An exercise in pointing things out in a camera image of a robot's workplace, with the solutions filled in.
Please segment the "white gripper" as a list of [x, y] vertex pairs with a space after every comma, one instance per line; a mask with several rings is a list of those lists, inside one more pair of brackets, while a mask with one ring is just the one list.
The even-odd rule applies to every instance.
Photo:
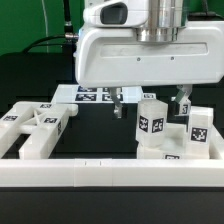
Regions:
[[[224, 78], [224, 21], [190, 21], [170, 43], [139, 42], [122, 28], [88, 28], [77, 46], [75, 77], [83, 87], [178, 85], [174, 114], [190, 102], [191, 84]], [[119, 88], [110, 88], [114, 114], [122, 117]]]

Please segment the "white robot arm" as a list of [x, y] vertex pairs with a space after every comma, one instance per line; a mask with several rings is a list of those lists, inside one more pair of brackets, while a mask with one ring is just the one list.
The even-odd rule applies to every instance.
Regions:
[[224, 78], [224, 21], [190, 21], [189, 0], [106, 0], [83, 12], [75, 77], [87, 88], [107, 87], [115, 116], [118, 89], [176, 85], [175, 103], [194, 84]]

